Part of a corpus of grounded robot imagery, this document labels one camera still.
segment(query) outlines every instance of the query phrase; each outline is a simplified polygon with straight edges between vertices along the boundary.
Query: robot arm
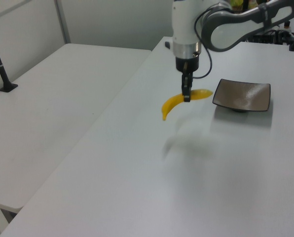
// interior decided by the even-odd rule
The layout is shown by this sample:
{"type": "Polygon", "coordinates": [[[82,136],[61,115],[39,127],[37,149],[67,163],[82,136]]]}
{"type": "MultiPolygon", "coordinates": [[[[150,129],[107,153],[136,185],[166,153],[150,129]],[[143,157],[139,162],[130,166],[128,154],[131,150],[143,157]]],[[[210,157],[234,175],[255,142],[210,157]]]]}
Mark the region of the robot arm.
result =
{"type": "Polygon", "coordinates": [[[209,13],[203,20],[203,43],[213,51],[227,51],[249,36],[294,18],[294,0],[273,0],[242,14],[209,13]]]}
{"type": "Polygon", "coordinates": [[[201,41],[210,50],[222,52],[243,39],[294,18],[294,0],[272,0],[241,14],[233,14],[224,0],[174,0],[172,7],[173,44],[176,68],[182,72],[182,94],[189,102],[193,72],[199,67],[201,41]],[[197,31],[194,23],[199,15],[197,31]]]}

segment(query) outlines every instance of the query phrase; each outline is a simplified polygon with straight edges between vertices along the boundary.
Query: white table top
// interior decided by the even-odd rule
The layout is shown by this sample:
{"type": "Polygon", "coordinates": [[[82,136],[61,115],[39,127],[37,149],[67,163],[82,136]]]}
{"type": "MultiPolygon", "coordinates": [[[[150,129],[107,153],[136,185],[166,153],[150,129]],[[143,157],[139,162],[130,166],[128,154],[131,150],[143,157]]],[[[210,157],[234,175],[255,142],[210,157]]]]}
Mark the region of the white table top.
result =
{"type": "Polygon", "coordinates": [[[30,200],[149,54],[67,44],[0,92],[0,208],[30,200]]]}
{"type": "MultiPolygon", "coordinates": [[[[181,89],[164,40],[1,237],[294,236],[294,52],[241,43],[212,53],[212,73],[193,84],[269,82],[268,112],[210,97],[164,122],[181,89]]],[[[196,75],[208,66],[203,52],[196,75]]]]}

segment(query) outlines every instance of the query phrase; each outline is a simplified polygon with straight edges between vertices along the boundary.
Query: toy banana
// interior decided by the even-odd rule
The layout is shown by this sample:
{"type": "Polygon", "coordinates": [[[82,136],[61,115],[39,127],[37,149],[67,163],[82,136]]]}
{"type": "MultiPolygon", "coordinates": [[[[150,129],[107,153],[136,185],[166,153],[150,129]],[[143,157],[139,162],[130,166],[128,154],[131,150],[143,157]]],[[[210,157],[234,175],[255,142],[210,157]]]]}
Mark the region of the toy banana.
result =
{"type": "MultiPolygon", "coordinates": [[[[210,97],[213,93],[210,90],[199,89],[191,91],[191,100],[200,100],[210,97]]],[[[184,102],[184,97],[182,94],[171,97],[162,106],[162,119],[165,121],[169,112],[178,104],[184,102]]]]}

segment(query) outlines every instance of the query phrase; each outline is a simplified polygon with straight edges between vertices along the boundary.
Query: white wall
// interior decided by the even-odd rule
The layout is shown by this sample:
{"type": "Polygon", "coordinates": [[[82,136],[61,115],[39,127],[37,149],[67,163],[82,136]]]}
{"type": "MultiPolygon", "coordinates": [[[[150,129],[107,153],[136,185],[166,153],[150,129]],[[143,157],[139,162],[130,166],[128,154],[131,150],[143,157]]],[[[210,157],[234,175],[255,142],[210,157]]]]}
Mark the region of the white wall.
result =
{"type": "Polygon", "coordinates": [[[32,0],[0,17],[0,57],[11,81],[63,45],[54,0],[32,0]]]}
{"type": "Polygon", "coordinates": [[[173,0],[59,0],[72,43],[152,50],[172,36],[173,0]]]}

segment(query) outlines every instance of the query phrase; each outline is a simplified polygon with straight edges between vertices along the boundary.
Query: gray ceramic dish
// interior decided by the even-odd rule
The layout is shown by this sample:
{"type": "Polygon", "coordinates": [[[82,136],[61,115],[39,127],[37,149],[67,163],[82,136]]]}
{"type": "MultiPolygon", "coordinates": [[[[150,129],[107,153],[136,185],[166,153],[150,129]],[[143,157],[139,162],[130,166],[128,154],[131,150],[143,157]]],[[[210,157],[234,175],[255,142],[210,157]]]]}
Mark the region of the gray ceramic dish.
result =
{"type": "Polygon", "coordinates": [[[237,112],[265,112],[269,109],[270,100],[270,84],[221,79],[213,98],[213,104],[237,112]]]}

